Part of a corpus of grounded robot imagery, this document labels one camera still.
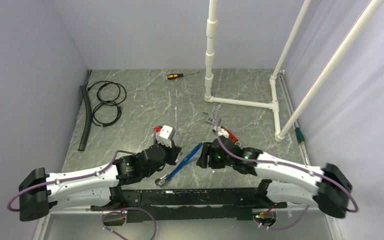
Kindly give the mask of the blue cable lock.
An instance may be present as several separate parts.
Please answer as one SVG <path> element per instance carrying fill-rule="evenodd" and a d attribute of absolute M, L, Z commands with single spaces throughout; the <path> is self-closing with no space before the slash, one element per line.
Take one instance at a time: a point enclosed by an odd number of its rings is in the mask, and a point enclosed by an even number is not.
<path fill-rule="evenodd" d="M 200 142 L 197 144 L 176 166 L 176 168 L 171 171 L 169 174 L 164 175 L 161 178 L 157 178 L 154 183 L 158 187 L 163 187 L 166 185 L 183 167 L 185 167 L 193 158 L 193 156 L 200 150 L 203 146 L 203 143 Z"/>

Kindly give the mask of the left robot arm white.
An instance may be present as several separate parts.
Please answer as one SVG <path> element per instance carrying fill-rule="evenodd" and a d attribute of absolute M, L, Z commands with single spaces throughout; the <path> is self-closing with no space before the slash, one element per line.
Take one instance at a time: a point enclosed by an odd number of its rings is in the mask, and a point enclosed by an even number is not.
<path fill-rule="evenodd" d="M 36 168 L 18 186 L 19 220 L 29 222 L 51 211 L 87 205 L 117 210 L 125 204 L 122 186 L 149 178 L 166 164 L 174 166 L 181 151 L 174 143 L 157 143 L 139 153 L 114 156 L 95 168 L 66 173 Z"/>

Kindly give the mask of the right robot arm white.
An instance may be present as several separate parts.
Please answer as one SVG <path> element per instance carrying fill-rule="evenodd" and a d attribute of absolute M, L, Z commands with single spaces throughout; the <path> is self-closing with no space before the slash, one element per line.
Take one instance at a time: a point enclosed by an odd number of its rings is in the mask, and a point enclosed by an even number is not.
<path fill-rule="evenodd" d="M 229 166 L 243 175 L 261 177 L 255 200 L 262 208 L 284 202 L 305 204 L 338 219 L 350 212 L 353 186 L 331 163 L 324 167 L 303 165 L 257 148 L 240 147 L 221 136 L 203 143 L 196 164 L 202 169 Z"/>

